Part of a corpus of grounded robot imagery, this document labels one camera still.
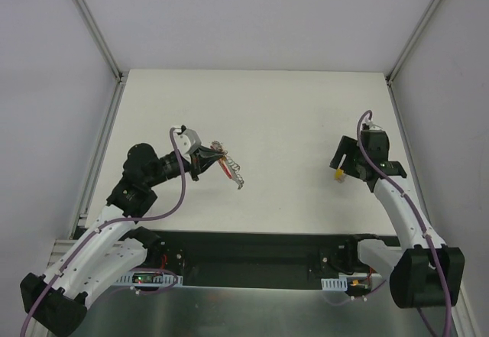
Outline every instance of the gray floor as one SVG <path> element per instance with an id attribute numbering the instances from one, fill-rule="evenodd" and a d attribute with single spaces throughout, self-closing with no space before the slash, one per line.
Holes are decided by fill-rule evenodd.
<path id="1" fill-rule="evenodd" d="M 430 334 L 415 310 L 398 309 L 388 287 L 363 301 L 330 306 L 344 294 L 300 290 L 176 288 L 102 295 L 72 337 L 416 336 Z M 441 335 L 444 309 L 426 311 Z"/>

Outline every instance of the white table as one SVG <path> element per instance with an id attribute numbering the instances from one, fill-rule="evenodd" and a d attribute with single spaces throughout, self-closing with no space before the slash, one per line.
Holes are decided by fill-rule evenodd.
<path id="1" fill-rule="evenodd" d="M 367 109 L 387 130 L 390 159 L 410 167 L 384 75 L 221 70 L 132 70 L 89 208 L 87 226 L 120 180 L 134 144 L 171 152 L 171 125 L 196 130 L 202 143 L 224 143 L 241 165 L 244 187 L 214 164 L 192 182 L 170 218 L 145 222 L 160 230 L 395 235 L 381 204 L 365 183 L 333 180 L 329 161 L 342 135 L 355 137 Z M 172 208 L 180 179 L 155 188 L 146 216 Z"/>

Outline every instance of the white wall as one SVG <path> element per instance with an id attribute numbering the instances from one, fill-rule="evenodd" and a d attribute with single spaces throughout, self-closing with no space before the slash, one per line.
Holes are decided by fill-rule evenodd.
<path id="1" fill-rule="evenodd" d="M 67 235 L 115 87 L 71 0 L 0 0 L 0 335 Z"/>
<path id="2" fill-rule="evenodd" d="M 123 70 L 387 73 L 429 0 L 86 0 Z"/>
<path id="3" fill-rule="evenodd" d="M 489 0 L 445 0 L 393 91 L 437 229 L 466 257 L 465 286 L 489 333 Z"/>

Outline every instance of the yellow object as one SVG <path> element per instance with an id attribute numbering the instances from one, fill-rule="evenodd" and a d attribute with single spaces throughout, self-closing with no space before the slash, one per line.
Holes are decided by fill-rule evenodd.
<path id="1" fill-rule="evenodd" d="M 345 175 L 345 172 L 341 169 L 336 169 L 336 172 L 335 172 L 335 180 L 341 180 L 343 179 L 343 176 Z"/>

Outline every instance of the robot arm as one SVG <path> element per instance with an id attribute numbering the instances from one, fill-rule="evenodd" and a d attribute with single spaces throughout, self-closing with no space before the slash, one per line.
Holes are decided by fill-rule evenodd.
<path id="1" fill-rule="evenodd" d="M 203 147 L 197 133 L 185 126 L 174 133 L 183 169 L 193 180 L 225 157 L 222 152 Z M 21 282 L 26 312 L 48 282 L 55 280 L 33 317 L 58 337 L 68 336 L 83 321 L 97 297 L 121 275 L 143 263 L 150 264 L 155 254 L 161 259 L 165 252 L 163 242 L 150 230 L 136 228 L 136 224 L 157 199 L 151 188 L 180 175 L 176 155 L 174 151 L 158 158 L 149 144 L 137 144 L 129 150 L 122 178 L 91 227 L 43 275 L 29 274 Z M 116 221 L 124 218 L 134 221 Z M 122 245 L 108 254 L 125 235 Z"/>
<path id="2" fill-rule="evenodd" d="M 356 246 L 350 247 L 349 257 L 375 269 L 385 280 L 389 280 L 390 292 L 400 308 L 443 306 L 445 297 L 440 278 L 433 265 L 433 256 L 426 240 L 427 235 L 435 247 L 449 287 L 452 305 L 457 303 L 465 259 L 459 248 L 450 248 L 435 232 L 428 219 L 419 212 L 415 216 L 406 196 L 413 191 L 406 180 L 406 172 L 397 161 L 389 161 L 389 138 L 386 132 L 372 129 L 365 124 L 360 131 L 362 148 L 372 163 L 361 152 L 359 142 L 343 136 L 330 167 L 337 174 L 346 174 L 363 180 L 370 191 L 382 203 L 399 238 L 401 252 L 390 250 L 373 235 L 358 237 Z M 380 175 L 374 164 L 384 175 Z M 394 181 L 393 185 L 387 176 Z"/>

